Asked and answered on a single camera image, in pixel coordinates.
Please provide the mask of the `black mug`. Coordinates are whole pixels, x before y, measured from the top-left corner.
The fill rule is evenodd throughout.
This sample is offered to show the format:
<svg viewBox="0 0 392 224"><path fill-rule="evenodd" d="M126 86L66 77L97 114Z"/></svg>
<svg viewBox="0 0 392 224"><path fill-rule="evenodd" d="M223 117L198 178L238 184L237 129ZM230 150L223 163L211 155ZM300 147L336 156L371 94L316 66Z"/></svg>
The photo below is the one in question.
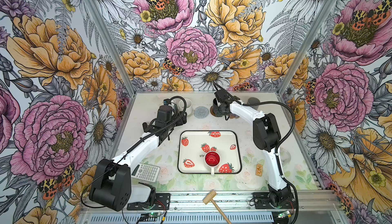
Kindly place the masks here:
<svg viewBox="0 0 392 224"><path fill-rule="evenodd" d="M230 114L230 104L223 102L219 103L217 99L213 100L212 111L216 117L229 116Z"/></svg>

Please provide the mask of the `blue grey woven coaster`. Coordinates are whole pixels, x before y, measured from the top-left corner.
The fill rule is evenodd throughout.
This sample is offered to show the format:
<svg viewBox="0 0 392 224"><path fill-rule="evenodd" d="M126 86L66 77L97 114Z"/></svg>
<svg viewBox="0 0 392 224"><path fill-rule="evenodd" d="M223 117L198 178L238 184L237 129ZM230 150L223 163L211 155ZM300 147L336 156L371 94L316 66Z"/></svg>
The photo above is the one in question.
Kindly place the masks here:
<svg viewBox="0 0 392 224"><path fill-rule="evenodd" d="M194 116L197 119L205 119L208 117L209 114L210 114L209 109L204 106L199 106L194 109Z"/></svg>

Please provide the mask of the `grey mug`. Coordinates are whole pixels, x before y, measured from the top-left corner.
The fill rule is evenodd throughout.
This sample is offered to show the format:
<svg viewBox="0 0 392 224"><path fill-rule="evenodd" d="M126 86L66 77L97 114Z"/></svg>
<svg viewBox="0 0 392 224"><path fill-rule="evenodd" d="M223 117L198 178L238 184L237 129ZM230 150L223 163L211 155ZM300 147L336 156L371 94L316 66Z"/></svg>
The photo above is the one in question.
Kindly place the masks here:
<svg viewBox="0 0 392 224"><path fill-rule="evenodd" d="M260 100L255 97L250 97L248 98L247 104L251 105L252 107L258 107L260 103Z"/></svg>

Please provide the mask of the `red interior white mug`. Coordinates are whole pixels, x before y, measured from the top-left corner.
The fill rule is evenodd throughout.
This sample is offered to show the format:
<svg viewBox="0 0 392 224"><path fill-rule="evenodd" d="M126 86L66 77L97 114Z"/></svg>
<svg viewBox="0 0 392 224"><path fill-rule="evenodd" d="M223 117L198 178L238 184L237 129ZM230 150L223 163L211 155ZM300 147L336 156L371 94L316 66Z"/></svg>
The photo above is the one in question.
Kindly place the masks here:
<svg viewBox="0 0 392 224"><path fill-rule="evenodd" d="M212 176L215 175L215 169L219 166L220 159L220 155L216 151L210 151L204 157L205 164L210 168L210 174Z"/></svg>

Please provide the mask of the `brown paw shaped coaster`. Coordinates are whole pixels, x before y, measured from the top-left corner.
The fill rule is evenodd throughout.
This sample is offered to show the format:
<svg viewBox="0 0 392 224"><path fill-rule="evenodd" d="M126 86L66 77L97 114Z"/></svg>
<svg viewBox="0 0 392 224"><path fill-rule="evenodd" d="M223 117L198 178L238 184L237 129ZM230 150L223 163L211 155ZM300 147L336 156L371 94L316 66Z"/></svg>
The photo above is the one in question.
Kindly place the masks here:
<svg viewBox="0 0 392 224"><path fill-rule="evenodd" d="M238 119L239 116L237 116L237 115L231 113L231 114L229 115L229 118L230 118L230 119Z"/></svg>

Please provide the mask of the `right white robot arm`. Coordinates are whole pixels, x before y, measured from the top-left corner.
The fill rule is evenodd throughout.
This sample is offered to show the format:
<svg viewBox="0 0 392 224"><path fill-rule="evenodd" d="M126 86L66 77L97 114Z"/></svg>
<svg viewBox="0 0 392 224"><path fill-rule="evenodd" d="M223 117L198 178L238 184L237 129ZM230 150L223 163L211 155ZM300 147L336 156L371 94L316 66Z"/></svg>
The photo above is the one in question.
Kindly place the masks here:
<svg viewBox="0 0 392 224"><path fill-rule="evenodd" d="M213 113L217 117L236 115L252 126L253 142L265 157L265 165L268 170L268 199L269 204L278 208L287 200L293 198L291 187L285 178L280 159L280 146L288 139L295 128L295 115L284 103L277 101L259 102L255 104L243 103L238 97L233 96L217 83L213 83L216 92L213 100ZM288 133L282 137L276 117L272 113L264 113L254 109L260 105L279 105L291 113L292 125Z"/></svg>

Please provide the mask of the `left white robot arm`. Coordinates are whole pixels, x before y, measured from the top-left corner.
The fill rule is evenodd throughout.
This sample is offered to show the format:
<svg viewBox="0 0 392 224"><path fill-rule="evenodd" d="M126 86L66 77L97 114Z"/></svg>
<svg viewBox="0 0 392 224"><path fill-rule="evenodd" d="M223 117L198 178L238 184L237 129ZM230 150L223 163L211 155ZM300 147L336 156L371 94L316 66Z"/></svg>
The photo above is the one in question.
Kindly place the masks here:
<svg viewBox="0 0 392 224"><path fill-rule="evenodd" d="M96 208L122 211L129 204L155 205L155 188L146 183L132 184L132 173L150 152L169 139L176 127L186 124L186 109L179 109L175 99L176 96L165 99L156 118L143 123L143 134L136 143L113 159L102 159L97 164L88 196Z"/></svg>

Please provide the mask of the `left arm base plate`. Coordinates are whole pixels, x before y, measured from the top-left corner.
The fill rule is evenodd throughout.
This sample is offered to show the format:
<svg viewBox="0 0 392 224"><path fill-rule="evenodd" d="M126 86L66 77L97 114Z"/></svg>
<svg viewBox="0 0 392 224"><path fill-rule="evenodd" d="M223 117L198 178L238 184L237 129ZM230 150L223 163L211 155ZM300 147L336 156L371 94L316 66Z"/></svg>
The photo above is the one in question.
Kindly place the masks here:
<svg viewBox="0 0 392 224"><path fill-rule="evenodd" d="M129 211L168 210L170 206L170 193L153 193L146 202L129 203Z"/></svg>

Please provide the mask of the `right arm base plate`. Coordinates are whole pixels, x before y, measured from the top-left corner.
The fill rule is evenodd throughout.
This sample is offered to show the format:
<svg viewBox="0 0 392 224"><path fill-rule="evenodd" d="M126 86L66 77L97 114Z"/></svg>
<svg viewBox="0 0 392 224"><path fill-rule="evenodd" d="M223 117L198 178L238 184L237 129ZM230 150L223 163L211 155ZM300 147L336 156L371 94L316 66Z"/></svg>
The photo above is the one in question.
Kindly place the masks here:
<svg viewBox="0 0 392 224"><path fill-rule="evenodd" d="M298 205L298 201L295 199L293 194L290 194L288 198L279 199L273 193L253 192L250 204L253 204L256 209L294 210Z"/></svg>

